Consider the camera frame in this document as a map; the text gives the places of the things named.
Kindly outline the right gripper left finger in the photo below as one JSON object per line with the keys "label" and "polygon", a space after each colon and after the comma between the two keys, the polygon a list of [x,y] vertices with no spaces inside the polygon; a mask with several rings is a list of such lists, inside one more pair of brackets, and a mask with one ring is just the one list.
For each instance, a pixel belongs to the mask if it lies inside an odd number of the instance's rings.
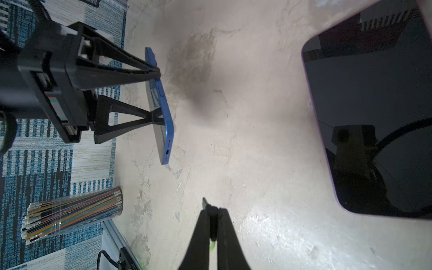
{"label": "right gripper left finger", "polygon": [[179,270],[208,270],[210,242],[217,240],[218,208],[207,205],[200,212]]}

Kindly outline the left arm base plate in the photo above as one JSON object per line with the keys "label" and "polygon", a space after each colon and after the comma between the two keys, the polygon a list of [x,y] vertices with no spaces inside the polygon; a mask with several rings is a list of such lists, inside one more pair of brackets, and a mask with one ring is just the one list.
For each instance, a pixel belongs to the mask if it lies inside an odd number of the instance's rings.
{"label": "left arm base plate", "polygon": [[105,251],[102,250],[98,253],[97,270],[140,270],[136,259],[129,253],[126,247],[122,247],[119,250],[119,258],[117,261]]}

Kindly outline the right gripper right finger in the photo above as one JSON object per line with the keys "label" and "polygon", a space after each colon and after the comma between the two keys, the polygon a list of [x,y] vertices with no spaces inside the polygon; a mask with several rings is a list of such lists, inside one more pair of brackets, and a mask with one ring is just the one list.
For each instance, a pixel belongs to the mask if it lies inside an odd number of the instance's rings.
{"label": "right gripper right finger", "polygon": [[219,270],[251,270],[225,208],[218,209],[217,267]]}

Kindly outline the purple smartphone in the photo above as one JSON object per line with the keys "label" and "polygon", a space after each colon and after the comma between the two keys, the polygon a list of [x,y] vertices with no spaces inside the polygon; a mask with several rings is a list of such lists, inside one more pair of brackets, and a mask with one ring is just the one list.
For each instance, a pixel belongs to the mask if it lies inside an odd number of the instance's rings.
{"label": "purple smartphone", "polygon": [[301,54],[335,196],[363,215],[432,217],[430,1],[378,1]]}

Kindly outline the blue smartphone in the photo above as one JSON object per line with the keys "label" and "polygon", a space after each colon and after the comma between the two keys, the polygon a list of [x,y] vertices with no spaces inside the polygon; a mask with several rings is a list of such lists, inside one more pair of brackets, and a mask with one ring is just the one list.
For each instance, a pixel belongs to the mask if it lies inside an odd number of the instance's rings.
{"label": "blue smartphone", "polygon": [[172,152],[174,124],[161,79],[147,81],[146,92],[150,110],[156,117],[153,128],[160,162],[167,165]]}

